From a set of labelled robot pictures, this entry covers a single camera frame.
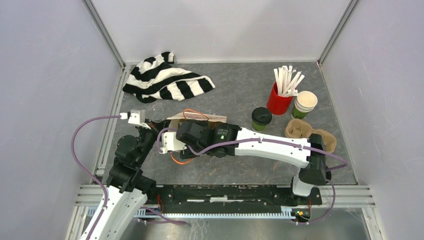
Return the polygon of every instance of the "black and white striped towel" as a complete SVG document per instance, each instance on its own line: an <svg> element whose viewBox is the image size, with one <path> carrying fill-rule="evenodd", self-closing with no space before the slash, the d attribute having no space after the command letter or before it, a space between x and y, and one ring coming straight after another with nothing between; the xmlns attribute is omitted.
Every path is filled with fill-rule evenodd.
<svg viewBox="0 0 424 240"><path fill-rule="evenodd" d="M209 77L170 66L173 63L169 51L147 58L131 71L122 90L147 104L156 99L181 101L215 88Z"/></svg>

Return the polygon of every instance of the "brown pulp cup carrier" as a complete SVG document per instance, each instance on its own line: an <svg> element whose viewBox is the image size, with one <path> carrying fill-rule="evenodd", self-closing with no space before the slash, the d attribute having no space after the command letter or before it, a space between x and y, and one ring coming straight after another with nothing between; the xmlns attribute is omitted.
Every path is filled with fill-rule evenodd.
<svg viewBox="0 0 424 240"><path fill-rule="evenodd" d="M284 130L286 138L300 139L309 138L311 134L319 134L322 136L324 142L324 149L326 152L333 153L336 149L337 140L333 134L322 129L313 129L312 126L300 119L292 119L288 122L287 127Z"/></svg>

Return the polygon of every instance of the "stacked paper cups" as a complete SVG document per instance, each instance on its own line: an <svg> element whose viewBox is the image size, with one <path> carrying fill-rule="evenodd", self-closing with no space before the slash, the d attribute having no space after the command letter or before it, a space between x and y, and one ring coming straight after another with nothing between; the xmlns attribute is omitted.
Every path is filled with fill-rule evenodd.
<svg viewBox="0 0 424 240"><path fill-rule="evenodd" d="M317 96L310 91L301 91L294 101L291 116L295 119L303 119L312 111L318 103Z"/></svg>

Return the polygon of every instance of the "white wall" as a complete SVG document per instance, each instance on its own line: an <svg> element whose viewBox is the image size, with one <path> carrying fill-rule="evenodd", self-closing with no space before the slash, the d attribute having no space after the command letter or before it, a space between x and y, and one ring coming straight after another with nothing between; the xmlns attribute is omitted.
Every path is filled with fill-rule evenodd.
<svg viewBox="0 0 424 240"><path fill-rule="evenodd" d="M0 239L63 239L120 68L80 0L3 0L0 39Z"/></svg>
<svg viewBox="0 0 424 240"><path fill-rule="evenodd" d="M422 239L424 1L361 1L323 64L390 240Z"/></svg>
<svg viewBox="0 0 424 240"><path fill-rule="evenodd" d="M317 60L349 0L93 0L126 62Z"/></svg>

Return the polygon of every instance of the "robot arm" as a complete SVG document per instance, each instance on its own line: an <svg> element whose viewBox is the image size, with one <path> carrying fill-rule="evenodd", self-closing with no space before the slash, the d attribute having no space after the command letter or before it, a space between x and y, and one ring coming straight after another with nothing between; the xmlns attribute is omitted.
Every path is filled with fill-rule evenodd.
<svg viewBox="0 0 424 240"><path fill-rule="evenodd" d="M106 181L109 195L107 207L98 219L102 209L102 204L99 205L96 215L91 219L80 240L86 240L90 230L93 231L91 240L120 239L134 213L148 199L155 197L156 182L143 176L141 167L156 142L158 130L165 128L169 122L145 123L143 119L137 118L137 113L133 111L128 113L128 119L130 124L137 126L139 136L126 135L119 139L114 164ZM246 139L258 140L247 142L244 141ZM219 158L257 156L283 161L298 167L298 172L293 178L292 195L307 197L314 185L326 184L324 155L277 142L320 149L323 145L321 136L314 134L309 139L285 138L254 132L228 123L210 128L206 121L187 120L181 123L177 132L165 132L162 135L161 150L163 154L168 151L179 151L180 157L187 159L197 157L190 148L201 152L207 147L221 144L205 153Z"/></svg>
<svg viewBox="0 0 424 240"><path fill-rule="evenodd" d="M237 125L222 123L210 128L205 121L187 120L181 123L177 132L166 132L162 136L162 154L180 151L182 159L196 157L191 150L202 151L216 146L206 154L218 158L224 156L257 156L286 162L298 167L293 179L292 193L307 197L315 185L326 184L326 158L324 155L282 143L323 149L320 135L310 138L286 138L254 132Z"/></svg>

